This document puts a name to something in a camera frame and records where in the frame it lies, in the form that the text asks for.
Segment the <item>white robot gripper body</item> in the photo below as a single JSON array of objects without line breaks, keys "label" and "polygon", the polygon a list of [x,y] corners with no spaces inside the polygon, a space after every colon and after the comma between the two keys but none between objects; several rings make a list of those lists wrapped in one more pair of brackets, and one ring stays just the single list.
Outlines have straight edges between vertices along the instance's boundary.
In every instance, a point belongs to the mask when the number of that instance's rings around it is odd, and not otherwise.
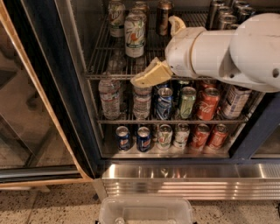
[{"label": "white robot gripper body", "polygon": [[196,38],[205,30],[204,27],[187,27],[171,38],[164,55],[169,68],[177,76],[196,77],[192,65],[192,49]]}]

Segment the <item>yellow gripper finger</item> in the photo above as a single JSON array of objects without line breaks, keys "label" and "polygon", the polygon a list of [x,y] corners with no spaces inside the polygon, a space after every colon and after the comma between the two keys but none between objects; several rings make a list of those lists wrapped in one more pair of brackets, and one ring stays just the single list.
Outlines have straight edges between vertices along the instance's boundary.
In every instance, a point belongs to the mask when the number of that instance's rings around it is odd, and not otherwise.
[{"label": "yellow gripper finger", "polygon": [[180,17],[170,16],[169,22],[171,23],[171,35],[173,37],[186,28],[185,22]]},{"label": "yellow gripper finger", "polygon": [[173,75],[167,62],[154,58],[143,72],[135,75],[130,82],[138,88],[149,88],[168,81]]}]

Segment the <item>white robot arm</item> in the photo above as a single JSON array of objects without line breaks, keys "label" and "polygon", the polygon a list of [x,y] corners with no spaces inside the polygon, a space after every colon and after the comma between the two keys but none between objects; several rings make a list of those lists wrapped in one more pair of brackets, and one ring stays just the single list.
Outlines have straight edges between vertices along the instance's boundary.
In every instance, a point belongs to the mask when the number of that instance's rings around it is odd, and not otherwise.
[{"label": "white robot arm", "polygon": [[171,40],[164,50],[165,60],[153,59],[130,80],[134,86],[156,86],[176,75],[210,77],[264,93],[280,91],[279,14],[253,16],[235,30],[187,27],[176,16],[169,22]]}]

